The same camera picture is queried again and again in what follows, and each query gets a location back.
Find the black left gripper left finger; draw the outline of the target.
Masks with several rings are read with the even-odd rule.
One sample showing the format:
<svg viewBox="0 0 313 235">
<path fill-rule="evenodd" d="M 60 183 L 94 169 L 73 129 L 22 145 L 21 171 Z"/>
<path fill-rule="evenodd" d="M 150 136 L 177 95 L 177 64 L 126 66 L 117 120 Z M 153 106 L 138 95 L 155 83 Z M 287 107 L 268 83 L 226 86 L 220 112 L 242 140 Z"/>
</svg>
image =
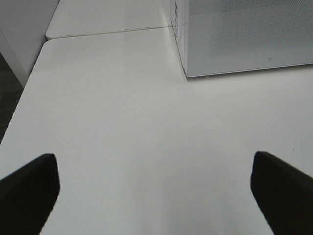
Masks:
<svg viewBox="0 0 313 235">
<path fill-rule="evenodd" d="M 0 233 L 38 235 L 60 192 L 54 154 L 43 154 L 0 181 Z"/>
</svg>

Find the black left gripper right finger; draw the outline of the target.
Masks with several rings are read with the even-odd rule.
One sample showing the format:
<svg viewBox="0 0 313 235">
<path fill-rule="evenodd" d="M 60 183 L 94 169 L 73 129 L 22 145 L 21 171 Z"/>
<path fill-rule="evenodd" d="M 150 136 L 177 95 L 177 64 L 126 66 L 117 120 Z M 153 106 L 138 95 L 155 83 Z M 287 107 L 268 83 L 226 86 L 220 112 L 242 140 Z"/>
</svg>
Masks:
<svg viewBox="0 0 313 235">
<path fill-rule="evenodd" d="M 278 157 L 254 155 L 250 189 L 275 235 L 313 233 L 313 179 Z"/>
</svg>

